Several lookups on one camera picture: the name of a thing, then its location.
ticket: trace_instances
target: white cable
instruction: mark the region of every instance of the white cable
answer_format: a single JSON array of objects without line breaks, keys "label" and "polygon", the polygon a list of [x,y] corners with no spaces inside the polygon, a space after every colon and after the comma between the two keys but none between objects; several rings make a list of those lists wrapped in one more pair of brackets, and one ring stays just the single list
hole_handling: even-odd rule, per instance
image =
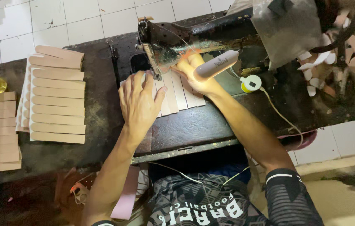
[{"label": "white cable", "polygon": [[189,180],[191,180],[191,181],[194,181],[194,182],[197,182],[197,183],[203,184],[203,182],[196,181],[196,180],[194,180],[194,179],[192,179],[192,178],[190,178],[190,177],[186,176],[184,173],[182,173],[182,172],[180,172],[180,171],[175,170],[174,168],[167,167],[167,166],[164,166],[164,165],[159,164],[159,163],[156,163],[156,162],[149,162],[149,163],[152,163],[152,164],[157,164],[157,165],[160,165],[160,166],[166,167],[166,168],[168,168],[168,169],[171,169],[171,170],[173,170],[173,171],[176,171],[176,172],[180,173],[180,174],[181,174],[181,175],[183,175],[185,178],[187,178],[187,179],[189,179]]},{"label": "white cable", "polygon": [[265,93],[265,95],[267,95],[267,98],[270,101],[270,104],[272,105],[274,110],[278,113],[278,115],[281,116],[281,118],[283,118],[287,123],[289,123],[289,125],[291,125],[293,128],[295,128],[299,132],[299,134],[301,135],[301,142],[297,146],[297,148],[300,147],[303,144],[303,134],[302,134],[302,132],[295,125],[293,125],[289,120],[287,120],[283,115],[281,115],[281,113],[279,113],[279,111],[275,108],[274,104],[272,103],[270,95],[268,95],[267,91],[263,87],[260,87],[260,90],[263,91]]},{"label": "white cable", "polygon": [[229,178],[229,180],[227,180],[225,183],[223,183],[222,186],[224,186],[226,183],[230,182],[230,180],[232,180],[233,178],[235,178],[237,175],[243,173],[243,172],[244,172],[245,170],[247,170],[249,167],[244,168],[244,169],[242,170],[242,172],[240,172],[240,173],[236,174],[235,176]]}]

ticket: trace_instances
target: clear plastic bag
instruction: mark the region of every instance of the clear plastic bag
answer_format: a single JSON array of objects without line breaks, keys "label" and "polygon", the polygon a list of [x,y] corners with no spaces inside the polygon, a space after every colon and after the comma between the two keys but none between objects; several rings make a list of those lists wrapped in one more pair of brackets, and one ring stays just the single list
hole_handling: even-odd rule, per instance
[{"label": "clear plastic bag", "polygon": [[279,68],[319,46],[320,19],[314,0],[291,0],[283,16],[272,12],[272,0],[253,0],[251,21],[270,58],[270,70]]}]

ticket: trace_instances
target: finger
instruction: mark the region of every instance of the finger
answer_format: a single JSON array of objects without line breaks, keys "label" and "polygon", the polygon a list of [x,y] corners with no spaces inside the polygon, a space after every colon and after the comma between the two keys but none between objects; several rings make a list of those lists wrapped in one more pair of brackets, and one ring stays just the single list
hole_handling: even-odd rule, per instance
[{"label": "finger", "polygon": [[185,73],[187,77],[193,77],[193,72],[195,68],[189,64],[188,60],[185,59],[179,61],[179,63],[177,64],[177,68],[183,73]]},{"label": "finger", "polygon": [[138,71],[133,78],[133,93],[140,93],[143,88],[141,86],[141,79],[143,78],[144,71]]},{"label": "finger", "polygon": [[193,66],[194,68],[197,68],[198,66],[204,64],[204,59],[201,57],[200,54],[193,54],[187,58],[189,61],[190,65]]},{"label": "finger", "polygon": [[168,88],[166,86],[164,86],[158,90],[157,97],[155,98],[156,112],[159,112],[161,110],[161,105],[162,105],[163,99],[165,98],[166,91],[168,91]]},{"label": "finger", "polygon": [[148,92],[148,93],[152,93],[152,89],[154,87],[154,75],[152,74],[152,72],[150,71],[147,71],[145,73],[145,86],[143,88],[143,90],[145,92]]},{"label": "finger", "polygon": [[123,84],[125,86],[125,96],[129,97],[131,95],[131,90],[132,90],[132,80],[133,80],[133,75],[130,75],[127,77],[126,82]]},{"label": "finger", "polygon": [[124,105],[125,104],[125,91],[123,86],[121,86],[119,88],[119,98],[120,98],[120,105]]}]

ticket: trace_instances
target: sewing machine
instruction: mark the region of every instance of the sewing machine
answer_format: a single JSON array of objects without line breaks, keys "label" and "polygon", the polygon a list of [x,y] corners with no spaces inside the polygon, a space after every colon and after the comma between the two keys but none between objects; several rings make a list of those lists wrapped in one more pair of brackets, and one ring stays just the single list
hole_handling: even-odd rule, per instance
[{"label": "sewing machine", "polygon": [[[192,27],[152,23],[144,19],[139,23],[136,48],[145,51],[155,72],[155,79],[162,80],[161,76],[169,71],[170,66],[194,50],[206,53],[262,47],[263,43],[250,21],[251,13],[252,8]],[[266,71],[267,66],[268,62],[264,62],[264,59],[254,65],[258,73]]]},{"label": "sewing machine", "polygon": [[[332,27],[339,11],[339,4],[336,0],[315,0],[315,3],[321,33],[324,33]],[[241,50],[239,63],[230,70],[232,75],[261,74],[269,69],[269,58],[265,51],[260,50],[260,47],[264,45],[250,20],[252,16],[253,8],[250,7],[191,27],[180,26],[176,23],[152,23],[144,18],[138,25],[139,37],[135,47],[145,52],[157,80],[162,80],[162,75],[169,71],[170,66],[175,65],[181,58],[187,57],[194,51],[199,53],[211,52],[215,57],[222,54],[221,51]],[[341,49],[340,47],[344,45],[345,40],[354,31],[355,17],[349,27],[340,32],[335,42],[328,46],[316,47],[311,51],[321,53],[336,47]],[[259,47],[257,54],[251,50],[256,47]],[[344,53],[342,52],[338,54],[338,64],[342,63],[343,56]]]}]

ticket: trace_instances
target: cloth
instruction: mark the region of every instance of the cloth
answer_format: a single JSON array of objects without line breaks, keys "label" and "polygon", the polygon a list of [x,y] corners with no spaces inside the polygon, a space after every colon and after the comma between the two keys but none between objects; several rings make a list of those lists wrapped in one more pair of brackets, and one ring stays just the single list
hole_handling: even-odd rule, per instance
[{"label": "cloth", "polygon": [[150,200],[152,214],[147,226],[225,225],[323,225],[299,175],[276,169],[267,177],[268,220],[249,201],[246,185],[221,175],[190,174],[199,184],[180,175],[168,176],[154,184]]}]

